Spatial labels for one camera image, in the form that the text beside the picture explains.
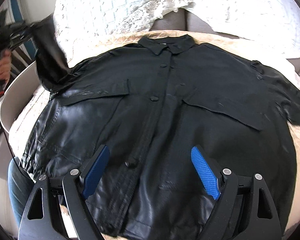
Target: blue gripper pad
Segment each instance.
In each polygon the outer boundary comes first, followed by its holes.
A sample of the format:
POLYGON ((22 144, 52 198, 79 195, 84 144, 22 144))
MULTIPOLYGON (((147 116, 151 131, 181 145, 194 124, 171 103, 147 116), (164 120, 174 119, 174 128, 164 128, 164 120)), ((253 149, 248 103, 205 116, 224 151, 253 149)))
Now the blue gripper pad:
POLYGON ((104 146, 84 179, 84 187, 81 193, 81 196, 84 200, 86 200, 90 195, 94 194, 101 176, 108 164, 109 157, 109 148, 104 146))
POLYGON ((214 200, 217 200, 221 195, 218 189, 218 180, 196 146, 191 149, 191 161, 197 170, 206 192, 214 200))

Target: bolt head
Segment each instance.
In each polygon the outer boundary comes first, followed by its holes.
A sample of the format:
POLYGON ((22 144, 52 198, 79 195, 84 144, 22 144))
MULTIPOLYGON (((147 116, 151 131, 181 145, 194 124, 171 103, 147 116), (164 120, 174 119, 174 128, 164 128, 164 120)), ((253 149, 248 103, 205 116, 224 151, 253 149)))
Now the bolt head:
POLYGON ((79 173, 78 169, 73 169, 73 170, 70 171, 71 175, 77 175, 78 173, 79 173))
POLYGON ((46 174, 42 174, 42 175, 40 175, 39 180, 45 180, 46 178, 47 178, 47 175, 46 174))
POLYGON ((225 175, 230 175, 231 174, 231 170, 229 169, 223 169, 222 171, 225 175))
POLYGON ((262 180, 262 176, 260 174, 256 173, 254 176, 257 180, 262 180))

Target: shirt collar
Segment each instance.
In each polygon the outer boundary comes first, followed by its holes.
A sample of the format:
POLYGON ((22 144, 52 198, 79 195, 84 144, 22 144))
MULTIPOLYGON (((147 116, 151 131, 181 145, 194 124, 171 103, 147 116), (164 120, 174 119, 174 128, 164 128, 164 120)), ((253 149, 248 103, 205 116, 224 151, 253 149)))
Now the shirt collar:
POLYGON ((173 54, 179 54, 195 45, 193 38, 188 34, 181 37, 166 37, 160 39, 150 39, 143 36, 138 43, 156 55, 159 55, 161 51, 167 47, 173 54))

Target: blue jeans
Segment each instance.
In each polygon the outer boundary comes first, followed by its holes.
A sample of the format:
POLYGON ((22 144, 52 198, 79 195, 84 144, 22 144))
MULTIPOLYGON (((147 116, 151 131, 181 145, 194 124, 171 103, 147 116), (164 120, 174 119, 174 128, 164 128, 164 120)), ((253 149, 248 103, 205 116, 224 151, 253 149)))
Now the blue jeans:
MULTIPOLYGON (((15 157, 15 160, 17 163, 20 162, 18 157, 15 157)), ((23 168, 20 168, 20 170, 26 177, 20 174, 20 171, 12 159, 8 168, 8 191, 18 227, 20 227, 23 211, 25 210, 26 203, 34 186, 34 182, 23 168)))

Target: human hand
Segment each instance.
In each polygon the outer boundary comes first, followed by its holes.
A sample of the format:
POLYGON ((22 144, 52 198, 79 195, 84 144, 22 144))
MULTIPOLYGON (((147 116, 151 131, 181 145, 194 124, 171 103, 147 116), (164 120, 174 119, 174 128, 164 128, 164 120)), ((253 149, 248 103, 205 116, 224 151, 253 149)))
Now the human hand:
POLYGON ((11 71, 11 51, 6 49, 0 59, 0 80, 5 80, 6 84, 10 79, 11 71))

